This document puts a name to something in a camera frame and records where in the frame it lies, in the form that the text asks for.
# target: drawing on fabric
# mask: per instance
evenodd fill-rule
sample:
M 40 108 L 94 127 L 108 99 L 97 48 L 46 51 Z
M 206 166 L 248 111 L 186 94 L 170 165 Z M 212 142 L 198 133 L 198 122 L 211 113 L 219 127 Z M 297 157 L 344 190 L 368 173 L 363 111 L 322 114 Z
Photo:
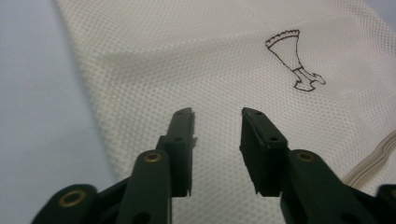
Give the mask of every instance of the drawing on fabric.
M 326 81 L 318 74 L 307 72 L 301 65 L 297 48 L 299 35 L 299 30 L 285 31 L 269 38 L 265 41 L 265 46 L 297 76 L 295 89 L 313 91 L 315 89 L 312 85 L 314 82 L 325 85 Z

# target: white table surface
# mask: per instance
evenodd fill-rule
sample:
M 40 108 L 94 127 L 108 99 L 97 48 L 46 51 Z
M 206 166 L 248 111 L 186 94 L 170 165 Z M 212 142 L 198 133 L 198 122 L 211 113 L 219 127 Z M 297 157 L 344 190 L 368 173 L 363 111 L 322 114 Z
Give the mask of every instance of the white table surface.
M 395 0 L 366 2 L 396 30 Z M 55 3 L 1 0 L 0 223 L 30 223 L 69 185 L 116 182 Z

